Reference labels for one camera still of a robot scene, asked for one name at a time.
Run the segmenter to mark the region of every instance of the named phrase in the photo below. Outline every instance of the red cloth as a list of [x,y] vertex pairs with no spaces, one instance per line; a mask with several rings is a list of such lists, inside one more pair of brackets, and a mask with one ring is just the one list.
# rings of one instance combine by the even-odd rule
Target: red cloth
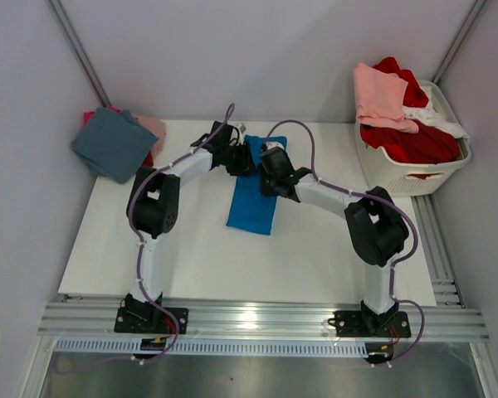
[[[121,111],[121,109],[115,108],[114,106],[111,105],[109,105],[107,109],[114,110],[117,114],[119,114]],[[90,120],[94,112],[95,112],[94,110],[91,110],[90,112],[83,113],[83,127],[85,127],[85,125]],[[151,154],[151,151],[148,152],[148,154],[146,155],[146,159],[144,159],[144,161],[142,162],[142,166],[153,167],[153,155]]]
[[[115,108],[114,106],[109,105],[107,109],[114,110],[117,114],[120,113],[120,109]],[[87,124],[87,122],[90,120],[92,115],[94,114],[94,110],[91,110],[90,112],[85,112],[83,113],[83,126]]]
[[371,127],[362,124],[362,140],[373,148],[384,147],[389,157],[400,163],[437,164],[453,162],[461,151],[450,134],[418,120],[418,133],[402,133],[395,129]]
[[420,178],[421,180],[426,180],[429,177],[438,176],[439,174],[443,174],[442,172],[430,172],[426,174],[408,174],[407,177],[415,177]]
[[425,108],[428,104],[428,97],[421,90],[415,76],[410,70],[400,69],[397,60],[388,56],[381,60],[377,65],[373,66],[374,69],[380,70],[383,73],[396,73],[399,78],[407,81],[408,87],[404,95],[404,106],[411,106],[413,108]]

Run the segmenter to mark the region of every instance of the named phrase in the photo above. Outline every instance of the white cloth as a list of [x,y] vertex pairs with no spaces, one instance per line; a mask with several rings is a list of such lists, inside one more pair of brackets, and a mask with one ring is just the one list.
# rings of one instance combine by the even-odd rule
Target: white cloth
[[470,139],[470,136],[459,123],[448,122],[442,114],[433,110],[432,87],[421,86],[421,89],[429,99],[426,108],[411,108],[403,106],[402,109],[406,114],[406,119],[418,120],[426,126],[435,127],[443,133],[450,134],[453,138]]

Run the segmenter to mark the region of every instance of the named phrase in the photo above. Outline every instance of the metal frame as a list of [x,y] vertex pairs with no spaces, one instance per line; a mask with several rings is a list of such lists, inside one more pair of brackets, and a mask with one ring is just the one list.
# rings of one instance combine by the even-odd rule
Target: metal frame
[[448,47],[448,51],[444,58],[441,61],[441,64],[437,68],[437,72],[434,75],[432,81],[436,85],[439,85],[442,78],[452,66],[454,60],[461,52],[463,45],[466,43],[468,38],[471,35],[472,29],[479,22],[480,18],[485,13],[487,6],[491,3],[491,0],[475,0],[471,9],[465,17],[465,20],[461,24],[461,27],[457,31],[456,37],[452,41],[450,47]]
[[105,92],[105,89],[101,84],[101,80],[98,77],[92,62],[90,61],[89,55],[86,53],[85,48],[77,35],[76,29],[72,25],[72,22],[61,3],[61,0],[46,0],[46,3],[50,8],[51,14],[56,19],[57,25],[59,25],[63,36],[68,42],[71,51],[80,63],[81,69],[85,72],[85,76],[93,91],[97,95],[98,100],[103,106],[109,106],[109,96]]
[[[454,40],[452,41],[450,47],[448,47],[447,53],[443,57],[441,64],[437,68],[437,71],[432,79],[433,83],[439,85],[443,76],[447,73],[448,69],[452,65],[453,61],[456,59],[457,55],[461,51],[463,44],[468,40],[472,29],[478,23],[479,19],[486,10],[486,7],[491,2],[491,0],[475,0],[471,9],[465,17],[465,20],[461,24],[459,30],[457,31]],[[63,32],[66,41],[70,45],[71,51],[80,63],[81,69],[85,72],[85,76],[90,83],[95,94],[98,96],[101,104],[103,106],[110,105],[110,99],[107,95],[98,74],[95,71],[90,57],[85,51],[83,44],[76,32],[76,29],[72,25],[71,19],[68,17],[65,8],[63,7],[61,0],[46,0],[51,13],[56,19],[59,28]]]
[[[489,333],[481,311],[465,308],[460,300],[434,200],[431,196],[413,198],[413,206],[437,301],[436,307],[424,309],[427,322],[422,341],[469,342],[475,353],[476,367],[486,396],[497,397],[498,372],[494,366]],[[65,296],[49,303],[39,327],[37,354],[23,396],[37,396],[33,394],[41,390],[50,355],[60,339],[63,347],[72,349],[79,347],[78,339],[83,339],[86,342],[81,349],[83,352],[103,352],[107,347],[112,347],[111,352],[129,352],[129,346],[123,344],[119,349],[115,342],[122,339],[132,342],[137,337],[152,337],[113,332],[120,301],[121,298]],[[211,354],[212,348],[208,348],[209,352],[205,348],[203,352],[203,344],[214,342],[222,347],[235,347],[232,350],[240,350],[240,355],[252,355],[251,352],[243,352],[252,349],[247,348],[251,346],[269,350],[265,355],[280,355],[281,347],[295,347],[299,353],[308,350],[308,355],[312,357],[340,357],[350,345],[362,347],[365,342],[380,341],[377,338],[337,338],[335,330],[326,323],[335,310],[357,309],[356,305],[174,298],[166,298],[164,304],[189,309],[188,333],[180,338],[180,342],[185,344],[181,348],[184,354]],[[408,312],[413,336],[416,336],[420,326],[419,313],[414,308],[405,310]],[[61,345],[58,346],[58,351],[70,351]],[[335,348],[333,352],[322,351],[323,347],[332,346],[340,348]],[[214,355],[232,354],[225,351],[214,352]]]
[[[92,89],[104,106],[109,105],[110,99],[61,0],[46,0],[46,2]],[[447,73],[489,2],[490,0],[475,1],[439,65],[433,78],[434,83],[439,83]],[[489,334],[481,312],[465,308],[464,301],[461,299],[457,282],[454,279],[449,248],[437,219],[434,200],[432,196],[413,198],[413,206],[417,214],[417,223],[437,301],[437,307],[425,308],[427,323],[423,341],[469,342],[486,396],[497,397],[498,371],[495,368],[494,355],[489,344]],[[358,308],[354,305],[182,299],[165,299],[164,303],[168,306],[190,309],[188,334],[186,337],[181,337],[182,344],[197,340],[202,342],[207,339],[206,341],[226,342],[229,346],[231,343],[238,344],[249,339],[259,347],[267,346],[271,347],[271,350],[277,350],[279,346],[297,347],[301,342],[305,344],[305,347],[309,347],[310,344],[312,347],[318,347],[320,343],[326,342],[333,345],[344,344],[343,347],[345,347],[350,343],[361,345],[363,342],[377,340],[341,338],[338,341],[334,335],[334,329],[326,324],[326,319],[331,318],[335,310]],[[73,341],[77,337],[87,337],[91,342],[110,342],[126,337],[121,334],[116,336],[112,332],[116,310],[119,306],[120,298],[64,297],[49,303],[41,321],[39,337],[34,346],[35,355],[21,396],[39,395],[46,370],[50,365],[51,354],[59,339],[62,340],[64,337]],[[416,335],[420,322],[418,312],[415,309],[405,309],[409,314],[413,335]],[[197,353],[198,351],[190,347],[185,352]]]

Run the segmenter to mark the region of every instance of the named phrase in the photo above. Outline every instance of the metal floor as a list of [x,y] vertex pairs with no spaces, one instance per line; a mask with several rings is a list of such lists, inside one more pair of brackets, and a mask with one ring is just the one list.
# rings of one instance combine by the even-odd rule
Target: metal floor
[[[65,371],[106,354],[54,353]],[[108,362],[46,375],[41,398],[124,397],[483,397],[466,343],[423,343],[393,369],[361,359],[168,355],[158,362]]]

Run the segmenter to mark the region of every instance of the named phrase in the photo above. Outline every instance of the red wire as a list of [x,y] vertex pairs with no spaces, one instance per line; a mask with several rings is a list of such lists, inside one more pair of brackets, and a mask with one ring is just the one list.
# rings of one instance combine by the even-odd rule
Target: red wire
[[175,326],[173,325],[172,322],[170,322],[169,319],[165,318],[163,320],[164,323],[166,323],[169,327],[169,331],[170,331],[170,336],[173,336],[173,334],[175,333]]
[[392,344],[393,346],[396,346],[397,344],[400,343],[400,335],[398,334],[397,329],[394,327],[394,325],[391,325],[391,328],[389,329],[389,331],[391,332],[392,339],[393,339],[393,333],[395,333],[395,335],[397,336],[397,342],[394,342]]

